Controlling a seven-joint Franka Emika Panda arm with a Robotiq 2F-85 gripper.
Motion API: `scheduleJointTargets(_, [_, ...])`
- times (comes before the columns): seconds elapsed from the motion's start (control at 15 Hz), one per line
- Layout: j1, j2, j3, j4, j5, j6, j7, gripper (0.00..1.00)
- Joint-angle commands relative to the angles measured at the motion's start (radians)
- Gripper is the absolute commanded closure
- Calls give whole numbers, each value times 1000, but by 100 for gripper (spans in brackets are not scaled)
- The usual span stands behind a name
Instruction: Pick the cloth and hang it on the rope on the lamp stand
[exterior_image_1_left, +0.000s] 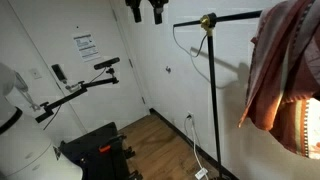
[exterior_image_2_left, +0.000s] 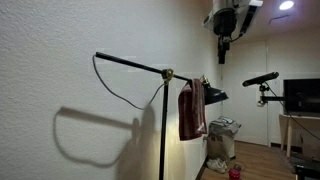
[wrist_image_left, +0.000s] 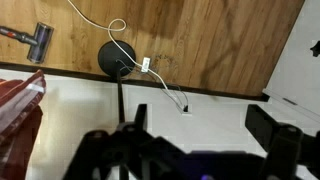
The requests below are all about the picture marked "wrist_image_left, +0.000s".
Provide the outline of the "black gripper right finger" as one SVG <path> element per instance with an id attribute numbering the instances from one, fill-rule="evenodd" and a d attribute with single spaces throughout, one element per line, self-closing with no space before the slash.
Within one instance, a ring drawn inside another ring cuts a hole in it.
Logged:
<path id="1" fill-rule="evenodd" d="M 245 127 L 267 152 L 261 179 L 301 180 L 296 176 L 299 165 L 320 178 L 320 132 L 312 136 L 294 125 L 277 122 L 254 104 L 247 107 Z"/>

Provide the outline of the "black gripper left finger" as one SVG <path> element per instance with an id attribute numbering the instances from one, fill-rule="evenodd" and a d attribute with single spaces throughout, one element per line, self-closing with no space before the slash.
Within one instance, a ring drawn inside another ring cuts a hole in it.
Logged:
<path id="1" fill-rule="evenodd" d="M 119 166 L 120 180 L 131 173 L 137 180 L 183 180 L 184 153 L 162 137 L 144 128 L 147 105 L 138 106 L 133 122 L 120 123 L 109 135 L 103 130 L 86 133 L 63 180 L 107 180 Z"/>

